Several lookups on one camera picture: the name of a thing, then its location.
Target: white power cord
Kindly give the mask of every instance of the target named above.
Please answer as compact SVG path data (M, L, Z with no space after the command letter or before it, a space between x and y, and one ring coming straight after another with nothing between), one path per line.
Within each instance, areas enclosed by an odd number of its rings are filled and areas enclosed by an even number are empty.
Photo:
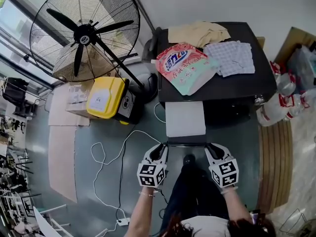
M155 114L156 118L157 118L160 122L162 122L162 123L165 123L165 124L166 124L166 121L161 120L161 119L160 119L160 118L158 118L158 117L157 117L157 115L156 115L156 107L157 107L157 105L160 105L160 103L157 103L157 104L155 105L155 107L154 107L154 114Z
M144 134L146 134L147 136L149 136L150 138L152 138L153 140L157 141L158 143L161 143L159 140L156 140L154 137L150 136L148 133L146 133L146 132L144 132L144 131L141 131L141 130L134 130L134 131L132 131L132 132L127 136L127 138L124 140L123 145L122 145L122 148L120 149L119 154L118 154L114 159L112 159L111 161L109 161L108 163L104 163L105 158L106 158L106 154L105 154L105 150L104 150L104 148L103 148L103 144L102 144L101 142L94 143L94 144L91 146L91 150L90 150L90 151L91 151L91 155L92 155L94 161L97 162L97 163L101 163L101 167L100 167L99 171L97 172L97 174L96 174L96 176L95 176L95 178L94 178L94 180L93 180L93 190L94 190L94 194L95 194L96 198L97 198L101 203L103 203L105 206L112 207L112 208L114 208L114 209L120 210L120 211L123 213L125 219L126 219L125 212L124 212L121 208L117 208L117 207L115 207L115 206L113 206L113 205L106 204L106 203L104 203L104 202L98 197L98 195L97 195L97 193L96 193L96 191L95 191L95 185L94 185L94 184L95 184L95 181L98 179L99 173L100 173L101 170L103 169L103 165L109 165L109 164L111 164L113 161L115 161L117 158L120 157L120 155L121 155L121 153L122 153L122 151L123 151L123 148L124 148L124 145L125 145L126 141L128 140L128 138L129 138L134 132L141 132L141 133L144 133ZM97 145L97 144L101 144L101 147L102 147L102 151L103 151L103 154L104 154L104 158L103 158L102 161L96 160L96 159L94 158L93 153L92 153L92 148L93 148L95 145ZM113 231L115 231L116 228L117 228L117 225L118 225L118 224L116 223L114 230L106 231L105 234L106 234L107 232L113 232Z

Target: fan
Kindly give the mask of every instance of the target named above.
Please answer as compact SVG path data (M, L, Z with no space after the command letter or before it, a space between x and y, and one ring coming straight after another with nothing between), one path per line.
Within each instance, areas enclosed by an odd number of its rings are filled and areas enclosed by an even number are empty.
M47 0L38 11L30 33L33 57L51 76L62 81L85 81L103 76L117 66L132 77L144 101L157 93L157 76L139 79L123 64L133 50L140 28L135 0Z

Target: black shoe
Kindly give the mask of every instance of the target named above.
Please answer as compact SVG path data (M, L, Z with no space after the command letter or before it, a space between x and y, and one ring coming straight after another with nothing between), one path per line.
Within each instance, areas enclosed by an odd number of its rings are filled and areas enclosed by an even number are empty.
M194 155L186 155L183 158L183 165L195 164L195 162L196 162L196 157Z

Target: brown hair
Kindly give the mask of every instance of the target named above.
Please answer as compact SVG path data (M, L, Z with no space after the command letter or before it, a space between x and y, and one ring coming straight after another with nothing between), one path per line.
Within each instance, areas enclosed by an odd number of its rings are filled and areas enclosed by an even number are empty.
M256 225L244 219L229 221L227 227L231 237L276 237L273 224L268 219L262 219ZM159 237L194 237L197 232L194 232L193 228L181 224L181 217L177 215L171 218L166 231Z

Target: checkered cloth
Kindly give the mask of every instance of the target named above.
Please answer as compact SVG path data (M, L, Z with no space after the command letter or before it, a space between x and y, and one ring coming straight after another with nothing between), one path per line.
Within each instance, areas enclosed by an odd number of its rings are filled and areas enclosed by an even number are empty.
M249 43L228 41L209 44L205 46L204 53L219 62L217 73L220 76L255 73Z

